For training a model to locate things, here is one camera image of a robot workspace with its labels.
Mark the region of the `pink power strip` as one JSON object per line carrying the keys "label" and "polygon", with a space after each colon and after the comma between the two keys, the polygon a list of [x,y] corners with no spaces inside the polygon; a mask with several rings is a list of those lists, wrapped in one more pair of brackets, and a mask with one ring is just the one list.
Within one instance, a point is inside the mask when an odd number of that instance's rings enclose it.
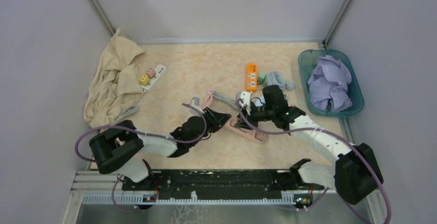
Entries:
{"label": "pink power strip", "polygon": [[258,143],[264,143],[268,140],[269,135],[261,133],[259,131],[253,130],[253,129],[244,129],[244,128],[238,128],[236,126],[238,119],[236,117],[232,117],[226,124],[225,128],[231,130],[232,132],[241,135],[247,139],[250,139],[251,141],[258,142]]}

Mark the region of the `orange power strip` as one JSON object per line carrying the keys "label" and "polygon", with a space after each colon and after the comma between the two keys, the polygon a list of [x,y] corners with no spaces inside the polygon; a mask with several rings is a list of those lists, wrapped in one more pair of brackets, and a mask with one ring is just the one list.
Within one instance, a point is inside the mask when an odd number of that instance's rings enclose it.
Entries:
{"label": "orange power strip", "polygon": [[255,93],[258,86],[258,71],[255,63],[249,63],[246,67],[246,91]]}

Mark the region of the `green USB charger plug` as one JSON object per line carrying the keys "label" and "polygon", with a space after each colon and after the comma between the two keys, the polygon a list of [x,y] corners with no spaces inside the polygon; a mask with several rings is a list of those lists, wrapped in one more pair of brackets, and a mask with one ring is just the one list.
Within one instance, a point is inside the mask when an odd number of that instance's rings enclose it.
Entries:
{"label": "green USB charger plug", "polygon": [[258,85],[263,85],[265,82],[266,74],[262,73],[258,76],[257,83]]}

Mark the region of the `round light blue power socket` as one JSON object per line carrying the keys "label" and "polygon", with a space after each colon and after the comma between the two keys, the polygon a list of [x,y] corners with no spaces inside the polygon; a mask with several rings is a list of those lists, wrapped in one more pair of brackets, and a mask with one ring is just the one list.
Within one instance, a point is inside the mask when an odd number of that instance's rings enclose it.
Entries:
{"label": "round light blue power socket", "polygon": [[255,105],[256,107],[261,107],[261,106],[265,105],[265,100],[264,100],[264,98],[258,98],[258,97],[255,97],[255,98],[253,99],[253,101],[254,101],[254,105]]}

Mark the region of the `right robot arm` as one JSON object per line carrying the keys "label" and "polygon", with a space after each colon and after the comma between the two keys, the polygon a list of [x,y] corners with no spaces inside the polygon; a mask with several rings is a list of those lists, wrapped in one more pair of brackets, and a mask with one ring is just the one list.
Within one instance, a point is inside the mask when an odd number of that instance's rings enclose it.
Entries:
{"label": "right robot arm", "polygon": [[264,104],[256,106],[251,93],[239,92],[239,118],[251,129],[267,135],[289,134],[306,142],[329,164],[302,159],[290,168],[290,182],[296,189],[317,184],[335,190],[347,203],[356,205],[383,184],[383,176],[372,148],[353,145],[330,132],[302,109],[291,106],[282,89],[270,85],[262,90]]}

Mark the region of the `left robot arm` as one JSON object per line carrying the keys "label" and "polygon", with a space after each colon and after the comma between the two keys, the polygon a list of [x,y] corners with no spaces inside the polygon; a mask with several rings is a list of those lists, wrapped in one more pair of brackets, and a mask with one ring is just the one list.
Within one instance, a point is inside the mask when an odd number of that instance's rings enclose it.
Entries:
{"label": "left robot arm", "polygon": [[105,126],[104,132],[91,138],[89,146],[101,174],[126,176],[140,189],[147,190],[153,186],[155,177],[149,164],[138,158],[139,153],[180,157],[230,119],[230,114],[205,108],[168,135],[140,132],[132,121],[125,120],[116,126]]}

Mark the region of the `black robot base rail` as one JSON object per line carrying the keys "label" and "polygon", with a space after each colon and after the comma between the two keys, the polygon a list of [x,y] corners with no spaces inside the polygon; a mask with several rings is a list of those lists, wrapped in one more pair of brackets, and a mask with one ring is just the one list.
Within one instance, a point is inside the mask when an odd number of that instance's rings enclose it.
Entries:
{"label": "black robot base rail", "polygon": [[162,169],[139,183],[122,178],[124,191],[151,191],[159,200],[280,199],[282,192],[323,190],[321,185],[298,182],[288,169],[194,170]]}

